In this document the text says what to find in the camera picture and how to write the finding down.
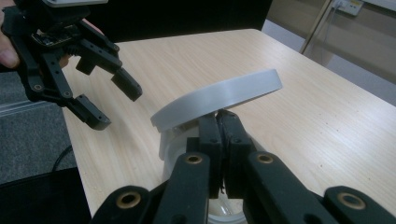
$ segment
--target light wood tabletop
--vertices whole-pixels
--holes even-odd
[[[143,95],[130,101],[95,68],[66,66],[74,95],[86,94],[111,120],[89,128],[67,109],[67,128],[92,214],[115,189],[162,182],[160,134],[150,117],[176,98],[231,77],[275,68],[283,89],[233,109],[247,132],[308,189],[360,190],[396,215],[396,107],[268,35],[238,30],[119,43],[124,68]]]

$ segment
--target black mechanical link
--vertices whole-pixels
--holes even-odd
[[[148,190],[126,186],[112,192],[92,218],[91,223],[146,224],[144,214],[149,210],[151,196]]]
[[[210,195],[211,199],[219,197],[223,186],[222,160],[223,147],[219,135],[219,126],[215,114],[208,114],[199,118],[199,136],[187,139],[187,152],[198,151],[210,157]]]
[[[41,57],[43,59],[43,66],[41,66],[41,71],[43,73],[49,74],[49,76],[44,78],[49,78],[48,82],[53,84],[53,91],[57,93],[57,95],[55,96],[55,98],[57,99],[56,101],[58,101],[59,99],[61,101],[67,101],[73,98],[73,92],[70,89],[66,78],[64,77],[62,68],[58,64],[58,60],[56,59],[55,55],[43,53]]]
[[[248,224],[273,223],[253,187],[246,190],[243,211]]]
[[[326,189],[323,204],[340,223],[396,223],[390,212],[356,189],[344,186]]]
[[[67,101],[66,105],[81,121],[95,130],[101,131],[110,123],[110,119],[100,111],[84,94]]]
[[[85,21],[80,21],[76,23],[78,30],[81,32],[82,36],[86,39],[91,40],[91,42],[96,43],[99,47],[106,50],[108,53],[112,54],[114,57],[119,57],[120,48],[113,42],[111,42],[105,35],[102,35]]]
[[[26,96],[31,101],[38,101],[40,100],[39,95],[44,91],[44,83],[40,76],[39,66],[35,63],[34,56],[28,50],[21,36],[10,36],[9,39],[20,55],[21,64],[17,71]]]
[[[209,198],[209,158],[199,152],[178,157],[152,223],[203,224]]]
[[[122,67],[122,62],[118,58],[86,39],[78,41],[78,47],[78,56],[89,60],[91,63],[98,65],[109,73],[114,74]]]
[[[250,153],[246,175],[273,223],[337,223],[276,155]]]
[[[217,120],[226,158],[222,166],[227,196],[230,199],[241,199],[248,181],[244,172],[244,164],[248,154],[255,151],[256,148],[235,113],[220,110]]]
[[[123,68],[116,71],[111,81],[132,101],[137,100],[142,95],[142,88],[139,83]]]

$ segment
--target floor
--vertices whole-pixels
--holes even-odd
[[[266,21],[262,31],[292,49],[304,40]],[[396,86],[355,64],[333,56],[327,67],[392,105]],[[16,73],[0,74],[0,105],[26,100]],[[51,171],[64,149],[70,146],[62,109],[46,105],[0,117],[0,184]],[[76,167],[73,153],[62,160],[59,169]]]

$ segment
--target black cable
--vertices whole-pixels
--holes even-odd
[[[56,162],[52,166],[52,172],[55,172],[58,169],[58,166],[61,163],[62,159],[67,154],[69,154],[71,151],[73,151],[73,147],[72,146],[68,146],[67,148],[64,149],[64,151],[62,151],[61,155],[59,155],[58,159],[56,160]]]

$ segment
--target electrical outlet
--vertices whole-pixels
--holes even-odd
[[[332,7],[352,16],[357,16],[364,2],[360,0],[335,0]]]

